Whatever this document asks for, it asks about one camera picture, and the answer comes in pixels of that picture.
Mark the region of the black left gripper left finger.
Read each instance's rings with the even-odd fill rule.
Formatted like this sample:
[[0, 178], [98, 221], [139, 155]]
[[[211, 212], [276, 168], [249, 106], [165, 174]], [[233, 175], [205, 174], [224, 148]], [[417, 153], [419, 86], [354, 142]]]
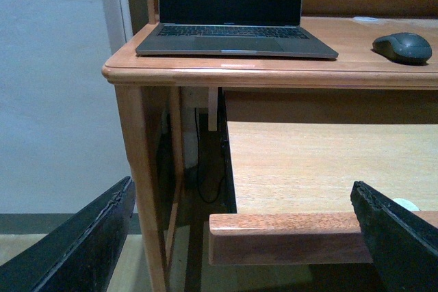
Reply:
[[130, 177], [1, 266], [2, 291], [106, 291], [135, 204]]

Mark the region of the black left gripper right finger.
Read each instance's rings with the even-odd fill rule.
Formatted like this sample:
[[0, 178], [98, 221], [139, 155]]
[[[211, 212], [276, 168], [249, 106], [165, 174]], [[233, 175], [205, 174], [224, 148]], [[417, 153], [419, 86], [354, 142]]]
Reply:
[[363, 181], [350, 200], [387, 291], [437, 290], [437, 228]]

